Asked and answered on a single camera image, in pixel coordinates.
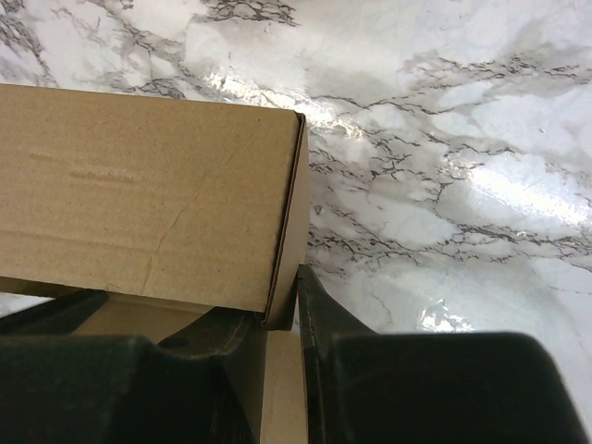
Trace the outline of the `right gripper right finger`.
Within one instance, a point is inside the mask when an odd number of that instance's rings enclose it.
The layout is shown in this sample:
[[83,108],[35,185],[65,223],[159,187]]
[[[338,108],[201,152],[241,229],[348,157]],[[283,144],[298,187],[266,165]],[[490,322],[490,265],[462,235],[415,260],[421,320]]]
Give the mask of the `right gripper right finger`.
[[585,443],[547,351],[522,333],[381,335],[297,275],[312,443]]

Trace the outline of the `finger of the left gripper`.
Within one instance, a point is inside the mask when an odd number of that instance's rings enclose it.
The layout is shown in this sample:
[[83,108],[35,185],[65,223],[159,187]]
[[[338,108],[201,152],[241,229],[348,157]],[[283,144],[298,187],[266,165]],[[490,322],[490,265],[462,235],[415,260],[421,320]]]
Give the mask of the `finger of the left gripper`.
[[68,335],[108,301],[102,290],[81,290],[1,318],[2,336]]

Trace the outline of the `brown cardboard box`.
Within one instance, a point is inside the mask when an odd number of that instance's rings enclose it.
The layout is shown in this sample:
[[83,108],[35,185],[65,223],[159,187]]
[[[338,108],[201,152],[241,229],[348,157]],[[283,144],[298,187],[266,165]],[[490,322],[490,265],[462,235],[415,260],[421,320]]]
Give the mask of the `brown cardboard box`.
[[293,313],[307,162],[296,111],[3,85],[1,288],[105,291],[73,335],[159,342],[227,309],[267,339]]

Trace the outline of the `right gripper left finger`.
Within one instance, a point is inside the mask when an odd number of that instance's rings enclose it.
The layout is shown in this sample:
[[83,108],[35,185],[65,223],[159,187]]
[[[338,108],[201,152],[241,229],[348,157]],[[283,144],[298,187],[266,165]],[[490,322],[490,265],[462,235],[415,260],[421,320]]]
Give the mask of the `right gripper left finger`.
[[1,338],[5,443],[255,443],[266,335],[215,309],[152,342],[34,326]]

